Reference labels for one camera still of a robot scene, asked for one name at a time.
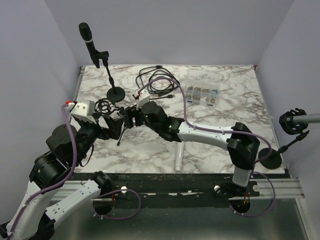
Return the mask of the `black tripod mic stand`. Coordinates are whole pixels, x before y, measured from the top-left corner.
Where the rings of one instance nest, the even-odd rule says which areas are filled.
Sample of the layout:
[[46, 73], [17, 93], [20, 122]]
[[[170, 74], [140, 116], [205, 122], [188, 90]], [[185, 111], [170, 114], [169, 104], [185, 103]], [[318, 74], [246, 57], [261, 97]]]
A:
[[[125, 109], [123, 107], [116, 106], [114, 102], [109, 101], [107, 98], [101, 98], [98, 101], [100, 101], [99, 109], [102, 113], [102, 117], [112, 117], [114, 120], [117, 118], [123, 118], [125, 117]], [[126, 131], [127, 127], [125, 126], [125, 121], [122, 125], [121, 135], [117, 142], [117, 146], [119, 147], [121, 144], [121, 139], [123, 137], [124, 132]]]

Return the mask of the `white microphone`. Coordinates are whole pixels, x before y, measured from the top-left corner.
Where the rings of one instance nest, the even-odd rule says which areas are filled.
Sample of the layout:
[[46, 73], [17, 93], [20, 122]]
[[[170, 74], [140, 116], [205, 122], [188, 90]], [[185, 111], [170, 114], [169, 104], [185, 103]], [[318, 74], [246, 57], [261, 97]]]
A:
[[178, 142], [176, 145], [174, 169], [177, 172], [180, 172], [182, 168], [184, 147], [185, 147], [184, 142]]

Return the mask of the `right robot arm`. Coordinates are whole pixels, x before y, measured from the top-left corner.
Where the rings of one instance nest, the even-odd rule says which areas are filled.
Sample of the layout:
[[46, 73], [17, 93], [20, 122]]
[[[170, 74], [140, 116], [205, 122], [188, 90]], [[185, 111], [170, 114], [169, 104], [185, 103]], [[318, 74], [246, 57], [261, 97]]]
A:
[[260, 141], [245, 124], [216, 127], [188, 123], [183, 118], [168, 116], [154, 101], [141, 107], [127, 107], [124, 112], [125, 126], [129, 129], [145, 125], [168, 142], [196, 142], [228, 151], [234, 165], [230, 191], [236, 196], [247, 192]]

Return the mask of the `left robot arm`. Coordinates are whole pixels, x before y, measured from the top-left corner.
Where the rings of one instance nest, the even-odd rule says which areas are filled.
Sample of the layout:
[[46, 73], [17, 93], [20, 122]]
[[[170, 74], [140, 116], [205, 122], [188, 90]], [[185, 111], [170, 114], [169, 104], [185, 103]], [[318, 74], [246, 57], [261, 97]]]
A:
[[90, 100], [67, 101], [61, 106], [64, 123], [56, 127], [46, 144], [49, 151], [36, 158], [22, 202], [11, 221], [1, 224], [7, 240], [49, 240], [55, 228], [83, 203], [107, 197], [110, 178], [98, 171], [74, 193], [53, 206], [51, 199], [82, 164], [97, 139], [118, 140], [124, 120], [95, 111]]

